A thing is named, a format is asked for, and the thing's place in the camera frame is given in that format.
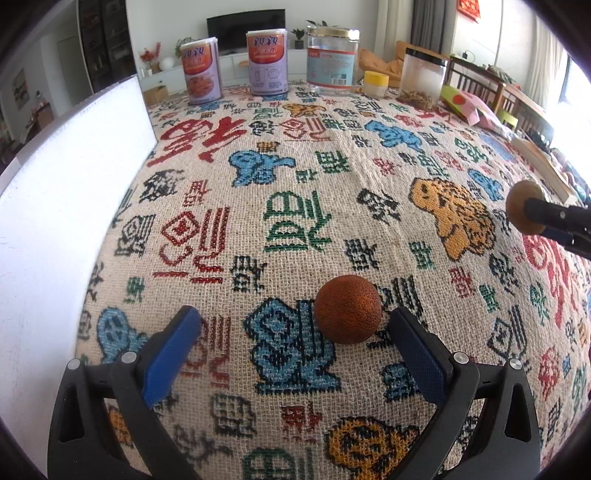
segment television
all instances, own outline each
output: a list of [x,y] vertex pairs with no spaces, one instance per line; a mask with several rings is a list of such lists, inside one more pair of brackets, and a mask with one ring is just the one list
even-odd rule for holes
[[285,28],[285,9],[254,10],[207,19],[207,34],[217,37],[220,53],[246,49],[246,32]]

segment can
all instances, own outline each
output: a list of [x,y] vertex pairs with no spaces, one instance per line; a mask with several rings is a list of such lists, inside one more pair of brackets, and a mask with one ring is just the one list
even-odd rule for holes
[[248,67],[254,95],[285,93],[287,84],[287,30],[247,32]]
[[183,72],[189,105],[213,102],[222,97],[222,80],[217,38],[205,38],[181,45]]

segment plastic jar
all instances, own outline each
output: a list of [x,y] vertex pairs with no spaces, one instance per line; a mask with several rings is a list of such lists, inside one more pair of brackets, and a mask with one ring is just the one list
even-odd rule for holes
[[363,93],[372,98],[384,98],[388,91],[389,81],[388,75],[368,70],[363,76]]
[[407,48],[398,100],[422,110],[433,110],[439,100],[447,60]]
[[322,95],[348,95],[355,83],[359,30],[308,26],[306,80]]

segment blue gripper pad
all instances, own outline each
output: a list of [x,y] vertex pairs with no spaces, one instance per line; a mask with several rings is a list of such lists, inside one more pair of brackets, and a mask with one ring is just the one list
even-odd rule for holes
[[[429,403],[441,406],[446,400],[446,372],[400,310],[395,309],[390,313],[388,323],[390,337],[417,382],[423,398]],[[416,318],[414,322],[418,328],[423,328]]]
[[183,308],[183,318],[176,328],[171,332],[167,332],[168,329],[162,332],[168,333],[167,338],[144,372],[142,396],[148,408],[152,408],[170,392],[191,347],[201,335],[201,315],[194,307]]

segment yellow cartoon figure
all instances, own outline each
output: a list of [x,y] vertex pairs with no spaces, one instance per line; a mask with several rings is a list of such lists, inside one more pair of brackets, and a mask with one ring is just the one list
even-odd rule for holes
[[373,417],[347,417],[326,435],[331,461],[351,470],[351,480],[384,480],[419,435],[409,426],[391,427]]
[[316,116],[316,111],[326,112],[326,107],[322,105],[302,105],[301,103],[289,103],[284,105],[285,110],[289,110],[293,118],[299,116]]
[[484,255],[494,247],[495,224],[466,188],[447,180],[414,179],[408,199],[433,214],[437,235],[452,260],[459,260],[466,250]]

